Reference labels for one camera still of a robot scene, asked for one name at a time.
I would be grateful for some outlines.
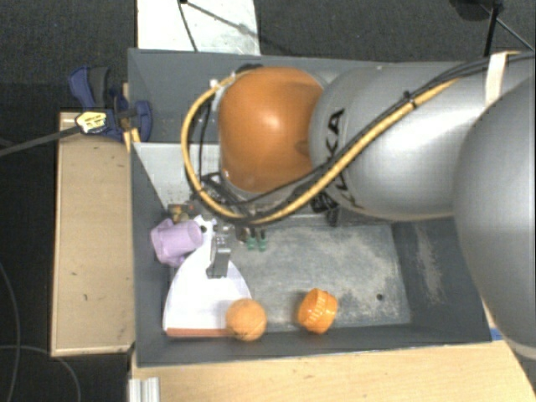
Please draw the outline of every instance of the wooden board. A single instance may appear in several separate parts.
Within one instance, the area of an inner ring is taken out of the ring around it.
[[[503,341],[246,363],[137,368],[160,378],[162,402],[182,400],[534,402]]]
[[[60,128],[74,116],[62,114]],[[118,142],[79,134],[59,143],[53,356],[125,352],[134,341],[129,171]]]

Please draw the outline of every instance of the small orange object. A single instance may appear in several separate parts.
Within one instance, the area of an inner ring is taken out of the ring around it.
[[[312,289],[301,302],[298,322],[310,332],[325,333],[332,326],[337,305],[335,296],[320,289]]]
[[[252,299],[233,302],[225,314],[227,330],[241,341],[255,341],[266,330],[266,313],[262,305]]]

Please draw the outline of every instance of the orange ball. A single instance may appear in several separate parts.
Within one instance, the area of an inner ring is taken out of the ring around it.
[[[227,330],[241,341],[255,341],[266,330],[266,313],[262,305],[252,299],[233,302],[225,314]]]

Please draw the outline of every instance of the purple cup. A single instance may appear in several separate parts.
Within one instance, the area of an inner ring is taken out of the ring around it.
[[[158,260],[163,264],[179,266],[184,255],[201,246],[203,232],[192,220],[173,224],[171,219],[165,219],[151,230],[151,240]]]

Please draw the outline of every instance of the white paper sheet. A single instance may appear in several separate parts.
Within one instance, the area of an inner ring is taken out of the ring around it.
[[[184,16],[199,51],[259,55],[253,0],[188,0]],[[193,50],[177,0],[137,0],[138,48]]]

